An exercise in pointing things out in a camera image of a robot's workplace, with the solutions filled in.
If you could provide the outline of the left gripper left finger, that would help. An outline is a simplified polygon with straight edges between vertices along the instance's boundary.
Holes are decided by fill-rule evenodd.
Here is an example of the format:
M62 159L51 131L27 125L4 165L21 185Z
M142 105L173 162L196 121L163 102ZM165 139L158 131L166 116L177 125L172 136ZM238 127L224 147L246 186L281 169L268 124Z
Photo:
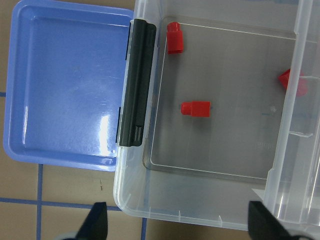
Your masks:
M76 240L106 240L108 236L108 214L106 202L96 202L82 226L78 230Z

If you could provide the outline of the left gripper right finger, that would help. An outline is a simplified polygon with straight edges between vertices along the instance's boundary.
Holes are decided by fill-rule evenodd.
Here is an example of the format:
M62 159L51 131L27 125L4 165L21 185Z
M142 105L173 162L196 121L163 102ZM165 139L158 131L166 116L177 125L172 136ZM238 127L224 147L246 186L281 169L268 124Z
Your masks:
M291 235L269 212L261 201L250 201L247 219L252 240L300 240L303 235Z

